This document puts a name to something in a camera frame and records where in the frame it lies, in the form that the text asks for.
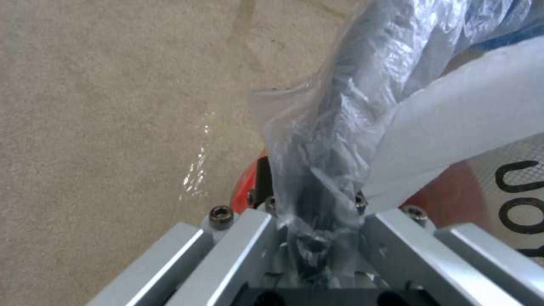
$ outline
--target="plastic wrap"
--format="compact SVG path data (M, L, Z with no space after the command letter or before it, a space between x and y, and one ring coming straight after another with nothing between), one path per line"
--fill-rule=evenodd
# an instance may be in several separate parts
M302 280L330 285L333 245L356 253L355 194L397 105L457 53L538 23L542 11L530 0L374 1L356 12L314 79L254 95L277 211Z

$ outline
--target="beige carpet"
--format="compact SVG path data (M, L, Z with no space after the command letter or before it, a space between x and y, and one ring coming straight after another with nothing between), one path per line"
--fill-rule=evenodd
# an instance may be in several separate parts
M84 304L228 204L245 93L316 71L355 2L0 0L0 304Z

